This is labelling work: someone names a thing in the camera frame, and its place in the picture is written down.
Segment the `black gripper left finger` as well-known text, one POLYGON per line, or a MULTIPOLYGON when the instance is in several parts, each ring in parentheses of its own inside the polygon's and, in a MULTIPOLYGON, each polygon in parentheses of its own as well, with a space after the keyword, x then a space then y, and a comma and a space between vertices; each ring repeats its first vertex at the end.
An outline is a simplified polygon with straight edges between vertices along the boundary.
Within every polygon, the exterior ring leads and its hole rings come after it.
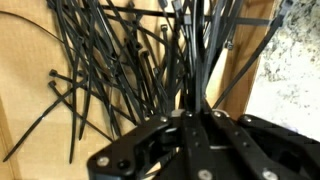
POLYGON ((157 163, 156 180, 199 180, 198 128, 190 111, 152 116, 88 159, 89 180, 142 180, 157 163))

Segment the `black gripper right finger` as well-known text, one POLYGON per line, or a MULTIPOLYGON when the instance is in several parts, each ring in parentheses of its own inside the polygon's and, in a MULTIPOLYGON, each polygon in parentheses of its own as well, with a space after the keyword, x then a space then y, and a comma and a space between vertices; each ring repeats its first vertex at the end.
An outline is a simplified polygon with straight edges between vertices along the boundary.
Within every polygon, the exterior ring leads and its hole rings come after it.
POLYGON ((259 117, 201 113, 214 180, 320 180, 320 142, 259 117))

